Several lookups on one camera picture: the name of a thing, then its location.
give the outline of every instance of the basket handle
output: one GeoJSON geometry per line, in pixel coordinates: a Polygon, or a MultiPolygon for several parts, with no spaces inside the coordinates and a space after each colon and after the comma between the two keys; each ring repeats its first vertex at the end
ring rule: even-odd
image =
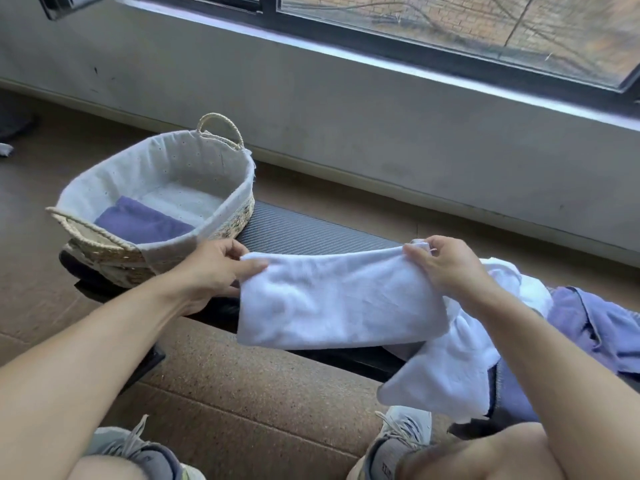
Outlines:
{"type": "Polygon", "coordinates": [[[200,121],[198,122],[198,126],[196,127],[198,133],[200,136],[202,136],[203,138],[208,138],[208,139],[217,139],[219,141],[223,141],[226,144],[230,145],[232,148],[235,148],[236,150],[244,150],[244,140],[242,139],[242,135],[240,134],[240,130],[238,130],[237,126],[234,124],[233,121],[231,121],[228,117],[224,116],[223,114],[219,114],[217,112],[210,112],[208,114],[205,114],[203,117],[200,118],[200,121]],[[204,123],[206,123],[208,120],[215,118],[217,120],[222,120],[224,121],[226,124],[228,124],[229,126],[231,126],[231,128],[233,129],[233,131],[236,133],[236,136],[238,138],[238,142],[236,143],[235,141],[231,141],[230,139],[227,139],[223,136],[217,136],[214,135],[208,131],[203,131],[202,127],[204,126],[204,123]]]}
{"type": "Polygon", "coordinates": [[[50,213],[58,222],[60,222],[62,227],[64,227],[64,229],[78,241],[86,242],[87,244],[91,244],[92,246],[98,246],[98,247],[104,247],[104,248],[110,247],[110,246],[101,244],[99,242],[89,241],[82,234],[80,234],[77,231],[77,229],[71,227],[67,221],[73,221],[76,224],[80,224],[81,226],[86,227],[87,229],[93,231],[94,233],[102,236],[110,243],[114,244],[114,246],[116,246],[117,249],[119,250],[125,250],[125,251],[137,250],[137,248],[133,246],[131,243],[124,241],[123,239],[113,235],[112,233],[106,231],[102,227],[98,227],[97,225],[92,224],[91,222],[87,222],[84,219],[81,219],[80,217],[75,217],[69,214],[68,212],[65,212],[64,210],[58,209],[56,207],[47,207],[45,210],[48,213],[50,213]]]}

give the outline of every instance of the sneaker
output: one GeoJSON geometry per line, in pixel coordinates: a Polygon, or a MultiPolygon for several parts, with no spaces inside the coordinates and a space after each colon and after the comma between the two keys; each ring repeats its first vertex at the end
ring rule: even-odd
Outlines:
{"type": "Polygon", "coordinates": [[[201,471],[181,464],[169,448],[140,439],[147,418],[145,414],[133,431],[96,429],[84,456],[119,456],[137,464],[150,480],[206,480],[201,471]]]}
{"type": "Polygon", "coordinates": [[[371,480],[371,464],[380,445],[396,439],[410,451],[420,450],[431,440],[431,413],[405,406],[391,406],[387,414],[376,411],[382,429],[369,446],[367,453],[351,469],[347,480],[371,480]]]}

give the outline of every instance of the window ledge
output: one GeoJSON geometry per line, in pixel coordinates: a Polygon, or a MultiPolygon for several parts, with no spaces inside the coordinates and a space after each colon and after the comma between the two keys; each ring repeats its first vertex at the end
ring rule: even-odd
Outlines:
{"type": "Polygon", "coordinates": [[[160,4],[149,0],[116,1],[129,7],[147,10],[161,15],[181,18],[183,20],[189,20],[194,23],[201,23],[203,25],[209,25],[219,29],[229,30],[239,34],[249,35],[264,40],[270,40],[277,43],[290,45],[292,47],[302,48],[305,50],[311,50],[313,52],[318,52],[324,55],[332,55],[341,59],[361,64],[367,64],[394,72],[400,72],[415,77],[421,77],[423,79],[441,82],[443,84],[469,89],[471,91],[478,91],[480,93],[542,107],[551,111],[558,111],[588,120],[599,121],[601,123],[610,124],[620,128],[640,131],[640,119],[634,116],[619,114],[613,111],[599,111],[593,107],[573,104],[549,97],[533,95],[524,91],[501,88],[493,84],[487,84],[476,80],[457,77],[442,72],[436,72],[426,68],[416,67],[411,64],[391,61],[382,57],[377,57],[375,55],[366,55],[345,48],[270,31],[246,23],[227,20],[215,15],[197,13],[195,11],[183,9],[181,7],[167,6],[165,4],[160,4]]]}

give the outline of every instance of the right hand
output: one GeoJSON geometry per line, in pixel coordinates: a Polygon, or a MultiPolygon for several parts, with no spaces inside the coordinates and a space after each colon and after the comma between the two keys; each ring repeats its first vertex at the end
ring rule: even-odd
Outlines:
{"type": "Polygon", "coordinates": [[[412,244],[404,245],[404,253],[425,270],[444,295],[466,303],[499,287],[466,242],[441,235],[432,235],[425,242],[433,254],[412,244]]]}

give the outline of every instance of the wall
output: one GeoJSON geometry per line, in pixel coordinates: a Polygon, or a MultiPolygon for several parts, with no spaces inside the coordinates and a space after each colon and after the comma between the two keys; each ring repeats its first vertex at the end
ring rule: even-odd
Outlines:
{"type": "Polygon", "coordinates": [[[0,0],[0,79],[185,127],[222,112],[261,148],[640,251],[632,130],[113,0],[57,23],[0,0]]]}

